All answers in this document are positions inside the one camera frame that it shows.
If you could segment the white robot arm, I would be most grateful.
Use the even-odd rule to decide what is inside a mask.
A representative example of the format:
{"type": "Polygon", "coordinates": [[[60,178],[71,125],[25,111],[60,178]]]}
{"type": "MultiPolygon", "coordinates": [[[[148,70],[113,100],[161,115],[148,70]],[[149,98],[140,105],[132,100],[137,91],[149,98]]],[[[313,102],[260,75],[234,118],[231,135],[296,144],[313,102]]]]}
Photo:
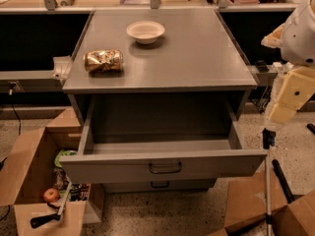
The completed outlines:
{"type": "Polygon", "coordinates": [[[286,74],[278,72],[265,112],[265,129],[276,132],[315,93],[315,0],[302,0],[261,43],[279,48],[282,59],[292,65],[286,74]]]}

